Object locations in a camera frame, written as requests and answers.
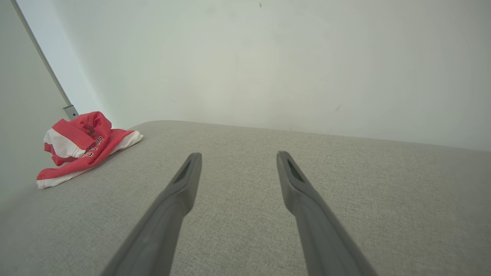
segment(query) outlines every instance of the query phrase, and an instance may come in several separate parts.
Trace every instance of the wall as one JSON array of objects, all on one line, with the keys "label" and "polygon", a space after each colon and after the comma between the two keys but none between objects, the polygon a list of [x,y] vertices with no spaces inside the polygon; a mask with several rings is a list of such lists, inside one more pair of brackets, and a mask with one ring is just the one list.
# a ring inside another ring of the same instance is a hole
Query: wall
[{"label": "wall", "polygon": [[101,111],[118,127],[117,118],[106,109],[87,78],[52,1],[17,0],[17,3],[60,85],[79,114]]},{"label": "wall", "polygon": [[46,131],[68,119],[63,100],[10,0],[0,0],[0,211],[37,191],[36,177],[55,167],[43,151]]},{"label": "wall", "polygon": [[54,5],[124,127],[187,120],[491,150],[491,1]]}]

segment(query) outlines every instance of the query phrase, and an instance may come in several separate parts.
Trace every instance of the gray fabric surface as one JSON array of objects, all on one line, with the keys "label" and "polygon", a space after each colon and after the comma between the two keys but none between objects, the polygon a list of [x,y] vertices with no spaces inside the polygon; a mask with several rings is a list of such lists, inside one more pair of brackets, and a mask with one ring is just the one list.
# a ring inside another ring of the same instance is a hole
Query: gray fabric surface
[{"label": "gray fabric surface", "polygon": [[490,152],[177,121],[134,129],[140,143],[1,215],[1,275],[98,275],[196,151],[198,195],[171,274],[306,275],[278,150],[381,276],[491,275]]}]

